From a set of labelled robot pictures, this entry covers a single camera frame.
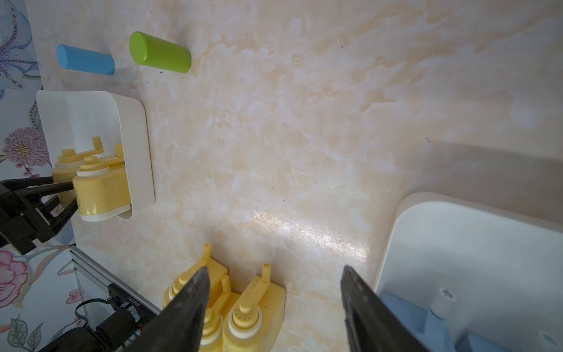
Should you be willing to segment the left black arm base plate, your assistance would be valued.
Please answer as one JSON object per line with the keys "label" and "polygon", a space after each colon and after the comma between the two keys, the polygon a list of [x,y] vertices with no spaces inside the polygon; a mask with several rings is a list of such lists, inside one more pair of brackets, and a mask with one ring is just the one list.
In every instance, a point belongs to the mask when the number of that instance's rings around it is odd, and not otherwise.
{"label": "left black arm base plate", "polygon": [[[77,318],[84,321],[86,337],[94,346],[88,351],[117,351],[126,342],[140,335],[160,310],[140,298],[135,291],[113,282],[107,286],[105,299],[88,299],[75,309]],[[109,306],[112,311],[102,322],[90,324],[86,312],[80,312],[89,304]]]}

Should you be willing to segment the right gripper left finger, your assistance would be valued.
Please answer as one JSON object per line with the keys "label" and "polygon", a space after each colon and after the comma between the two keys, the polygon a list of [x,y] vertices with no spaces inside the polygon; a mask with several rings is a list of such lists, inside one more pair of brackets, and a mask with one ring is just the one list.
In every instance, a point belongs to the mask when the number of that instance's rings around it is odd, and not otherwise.
{"label": "right gripper left finger", "polygon": [[200,268],[126,351],[198,351],[210,295],[208,268]]}

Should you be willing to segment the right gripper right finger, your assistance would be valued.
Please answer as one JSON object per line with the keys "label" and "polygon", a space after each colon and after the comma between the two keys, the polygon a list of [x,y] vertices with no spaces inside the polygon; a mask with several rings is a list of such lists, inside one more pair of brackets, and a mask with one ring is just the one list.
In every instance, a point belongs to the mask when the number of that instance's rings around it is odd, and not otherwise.
{"label": "right gripper right finger", "polygon": [[426,351],[353,267],[340,281],[345,327],[351,351]]}

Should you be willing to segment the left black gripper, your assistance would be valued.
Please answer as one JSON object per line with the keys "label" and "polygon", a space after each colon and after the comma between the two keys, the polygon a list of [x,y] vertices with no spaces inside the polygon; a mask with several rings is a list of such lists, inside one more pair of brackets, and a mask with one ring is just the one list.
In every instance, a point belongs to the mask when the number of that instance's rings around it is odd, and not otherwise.
{"label": "left black gripper", "polygon": [[1,247],[13,246],[21,255],[36,248],[38,240],[52,239],[77,211],[74,200],[58,215],[52,211],[59,194],[72,191],[73,183],[54,183],[52,177],[20,178],[1,182]]}

